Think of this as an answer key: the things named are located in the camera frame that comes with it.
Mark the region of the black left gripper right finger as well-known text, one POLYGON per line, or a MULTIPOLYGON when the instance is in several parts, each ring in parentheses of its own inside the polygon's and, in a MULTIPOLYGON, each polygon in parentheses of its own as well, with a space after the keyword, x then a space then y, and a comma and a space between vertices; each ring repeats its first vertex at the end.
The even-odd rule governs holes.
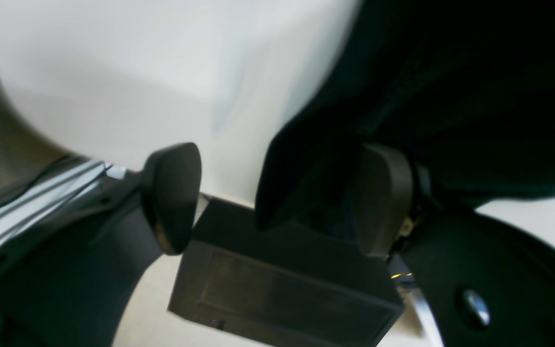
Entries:
POLYGON ((357 243, 365 256, 388 256, 409 217, 413 191, 407 156, 380 144, 362 145, 352 192, 357 243))

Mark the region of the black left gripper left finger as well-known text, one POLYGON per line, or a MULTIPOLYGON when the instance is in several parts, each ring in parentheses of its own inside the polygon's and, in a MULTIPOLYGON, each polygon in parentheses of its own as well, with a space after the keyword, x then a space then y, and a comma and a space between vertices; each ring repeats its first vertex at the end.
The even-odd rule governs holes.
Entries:
POLYGON ((153 152, 142 172, 142 205, 161 250, 185 251, 200 196, 202 161, 194 143, 181 143, 153 152))

